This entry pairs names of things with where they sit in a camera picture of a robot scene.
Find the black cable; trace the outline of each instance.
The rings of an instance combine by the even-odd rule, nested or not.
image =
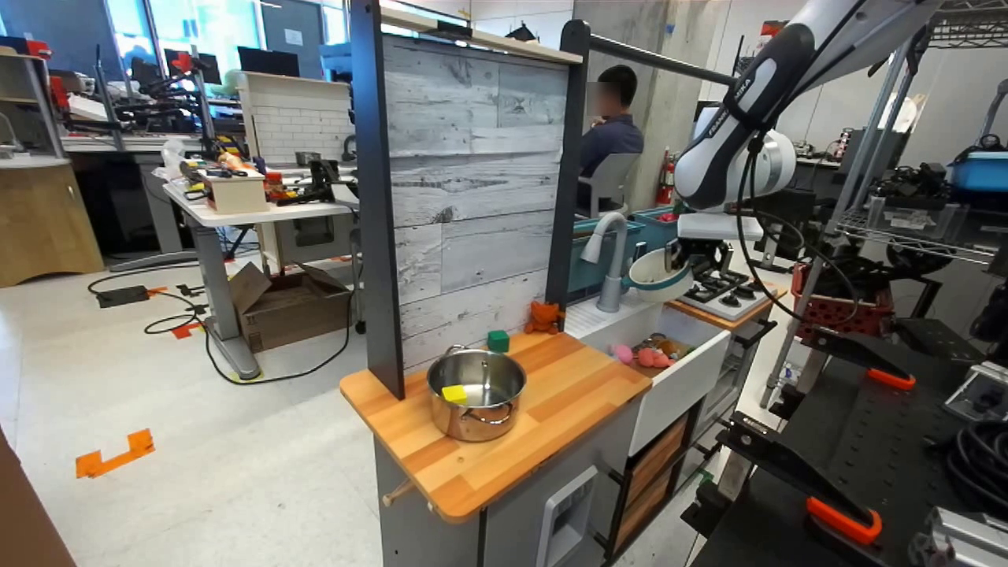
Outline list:
[[[108,282],[108,279],[126,279],[126,277],[137,277],[137,275],[148,275],[148,271],[173,271],[173,266],[189,266],[189,264],[195,264],[195,260],[176,260],[176,264],[155,264],[155,266],[140,266],[140,271],[108,275],[108,277],[92,279],[87,292],[98,297],[101,292],[98,285]]]
[[[774,303],[782,312],[787,312],[789,318],[803,320],[803,315],[797,315],[789,306],[784,306],[784,303],[763,282],[763,277],[757,275],[757,260],[754,260],[754,256],[748,256],[748,247],[747,247],[741,197],[747,194],[747,185],[748,185],[748,191],[757,194],[757,153],[760,153],[760,149],[763,149],[763,136],[748,140],[748,153],[747,153],[747,165],[742,165],[742,180],[741,180],[737,208],[733,208],[737,240],[741,240],[741,248],[742,248],[748,277],[754,277],[754,282],[763,289],[763,297],[764,297],[768,303]]]
[[[238,227],[238,237],[224,253],[227,260],[238,253],[238,247],[244,241],[250,230],[252,230],[252,224]]]
[[[754,282],[763,289],[763,297],[770,298],[770,303],[774,303],[782,312],[787,312],[789,318],[806,320],[803,315],[797,315],[792,307],[787,307],[787,306],[764,285],[764,279],[760,277],[757,260],[754,260],[754,256],[748,256],[748,247],[747,247],[747,230],[742,230],[742,208],[741,208],[741,202],[742,202],[742,194],[748,194],[754,215],[757,215],[757,221],[760,221],[760,210],[757,210],[757,202],[760,202],[760,197],[757,197],[757,158],[760,158],[760,149],[763,149],[763,136],[748,140],[748,153],[747,153],[747,165],[742,165],[742,180],[741,180],[737,208],[733,208],[737,240],[741,240],[741,248],[742,248],[742,260],[747,260],[747,266],[748,266],[748,277],[754,277]],[[850,292],[850,298],[854,298],[850,318],[855,318],[855,312],[860,312],[860,292],[855,292],[854,279],[841,271],[841,264],[833,264],[833,259],[829,259],[829,256],[823,253],[823,247],[816,247],[813,260],[816,260],[816,259],[825,260],[825,264],[844,279],[844,285],[847,285],[847,292]]]
[[[763,224],[763,215],[764,215],[764,210],[760,215],[760,208],[757,208],[760,197],[757,197],[757,194],[748,194],[748,197],[754,197],[754,216]],[[806,241],[806,237],[803,237],[799,227],[782,221],[777,215],[768,215],[768,216],[774,216],[774,224],[782,224],[784,230],[789,230],[789,234],[797,237],[797,247],[799,247],[799,248],[810,248],[810,241]],[[844,271],[823,247],[816,247],[816,248],[810,253],[810,259],[813,259],[813,260],[823,260],[825,266],[832,266],[832,271],[841,277],[841,282],[847,285],[847,292],[850,292],[850,298],[854,298],[847,318],[855,318],[855,312],[864,307],[864,303],[860,303],[860,289],[854,285],[854,279],[847,277],[847,271]]]
[[[227,382],[227,383],[236,383],[236,387],[257,387],[257,383],[280,383],[280,382],[308,377],[308,374],[320,370],[324,366],[332,366],[334,360],[339,360],[339,357],[347,352],[349,336],[354,336],[354,331],[349,331],[349,328],[354,328],[354,320],[349,320],[349,318],[354,318],[354,297],[356,297],[356,289],[347,297],[347,331],[342,331],[339,348],[332,352],[332,357],[324,357],[324,360],[320,360],[317,366],[312,366],[312,367],[291,370],[291,374],[274,374],[274,377],[252,377],[252,382],[229,377],[229,374],[220,367],[220,362],[218,362],[218,357],[213,357],[213,348],[210,348],[210,328],[208,328],[208,320],[201,320],[201,348],[203,348],[203,357],[210,360],[218,377]]]
[[[945,471],[978,511],[1008,514],[1008,421],[972,421],[945,451]]]
[[[185,303],[185,312],[148,320],[146,335],[155,335],[155,336],[173,335],[176,328],[201,324],[201,315],[208,312],[203,306],[192,303],[189,297],[176,297],[176,292],[158,292],[158,297]]]

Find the dark shirt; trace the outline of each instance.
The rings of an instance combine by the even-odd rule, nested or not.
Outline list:
[[[591,176],[609,153],[640,153],[640,151],[643,151],[643,136],[632,125],[629,112],[597,122],[579,137],[579,176]]]

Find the person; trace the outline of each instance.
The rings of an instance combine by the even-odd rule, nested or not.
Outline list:
[[[602,122],[596,122],[579,137],[579,180],[589,180],[609,153],[640,153],[643,136],[632,125],[629,103],[637,94],[637,71],[629,67],[609,67],[597,75],[596,107]],[[575,185],[579,215],[591,210],[591,185]]]

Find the cardboard box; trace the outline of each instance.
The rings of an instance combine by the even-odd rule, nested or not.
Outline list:
[[[266,210],[261,176],[208,176],[208,202],[220,215]]]
[[[244,264],[229,277],[229,297],[252,352],[339,331],[349,318],[347,285],[314,271],[270,282]]]
[[[21,461],[0,431],[0,565],[73,567],[73,556],[44,514]]]

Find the man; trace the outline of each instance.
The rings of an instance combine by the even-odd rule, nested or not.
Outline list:
[[[637,71],[629,67],[609,67],[597,75],[596,107],[602,122],[579,137],[579,176],[591,176],[609,153],[643,151],[643,136],[629,116],[632,94]]]

